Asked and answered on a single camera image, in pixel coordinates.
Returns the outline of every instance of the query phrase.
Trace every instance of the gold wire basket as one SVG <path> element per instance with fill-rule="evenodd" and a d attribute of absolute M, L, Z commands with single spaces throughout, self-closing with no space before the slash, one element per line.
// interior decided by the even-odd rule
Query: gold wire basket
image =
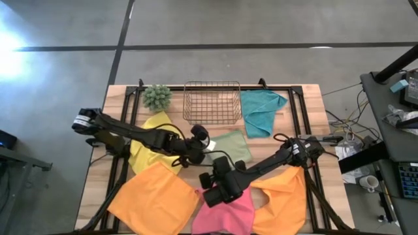
<path fill-rule="evenodd" d="M 235 124 L 242 117 L 240 84 L 186 82 L 183 118 L 190 124 Z"/>

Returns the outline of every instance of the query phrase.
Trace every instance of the mug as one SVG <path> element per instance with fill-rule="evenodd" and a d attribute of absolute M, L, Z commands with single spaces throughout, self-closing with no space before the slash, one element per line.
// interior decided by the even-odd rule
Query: mug
<path fill-rule="evenodd" d="M 374 176 L 365 176 L 360 179 L 359 183 L 366 188 L 369 193 L 374 193 L 374 189 L 379 186 L 379 180 Z"/>

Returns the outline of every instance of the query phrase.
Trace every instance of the concrete floor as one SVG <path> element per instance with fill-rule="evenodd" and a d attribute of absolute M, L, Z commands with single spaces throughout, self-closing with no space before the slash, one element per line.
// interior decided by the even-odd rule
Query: concrete floor
<path fill-rule="evenodd" d="M 0 129 L 19 138 L 17 150 L 54 163 L 32 173 L 11 234 L 73 229 L 91 155 L 71 130 L 81 107 L 100 107 L 114 51 L 8 52 L 15 46 L 115 46 L 128 0 L 0 1 Z M 364 42 L 418 39 L 417 16 L 406 0 L 186 1 L 134 5 L 125 45 L 348 42 L 349 48 L 125 51 L 115 84 L 183 84 L 237 80 L 253 84 L 319 84 L 323 93 L 359 83 L 408 47 L 361 48 Z M 361 87 L 324 97 L 346 117 Z M 367 108 L 360 122 L 376 127 Z M 376 216 L 378 196 L 346 187 L 356 228 L 397 233 Z"/>

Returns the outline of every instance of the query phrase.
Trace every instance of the keyboard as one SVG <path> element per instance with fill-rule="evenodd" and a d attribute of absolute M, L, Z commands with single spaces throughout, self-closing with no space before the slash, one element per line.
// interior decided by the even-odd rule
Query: keyboard
<path fill-rule="evenodd" d="M 400 163 L 398 169 L 403 196 L 418 199 L 418 164 Z"/>

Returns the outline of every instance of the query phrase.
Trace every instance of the pink cloth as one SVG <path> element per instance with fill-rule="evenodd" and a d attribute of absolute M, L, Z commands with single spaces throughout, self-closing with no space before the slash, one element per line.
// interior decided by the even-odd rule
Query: pink cloth
<path fill-rule="evenodd" d="M 191 233 L 204 234 L 226 230 L 235 235 L 247 235 L 252 230 L 254 213 L 253 199 L 247 188 L 240 198 L 231 203 L 221 203 L 212 208 L 204 203 L 191 225 Z"/>

